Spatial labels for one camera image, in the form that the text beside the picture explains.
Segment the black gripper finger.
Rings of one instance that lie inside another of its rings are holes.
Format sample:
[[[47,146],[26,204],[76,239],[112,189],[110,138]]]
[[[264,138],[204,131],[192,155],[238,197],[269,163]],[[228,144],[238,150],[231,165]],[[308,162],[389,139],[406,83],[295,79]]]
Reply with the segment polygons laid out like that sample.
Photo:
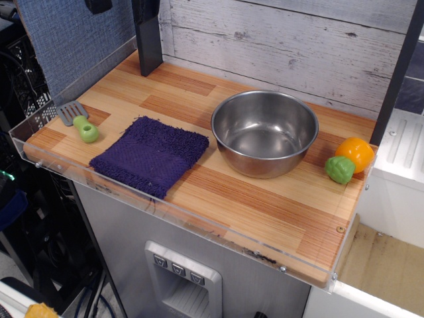
[[[85,0],[85,5],[93,14],[101,14],[112,8],[112,0]]]
[[[135,23],[145,23],[158,16],[160,0],[132,0],[131,2]]]

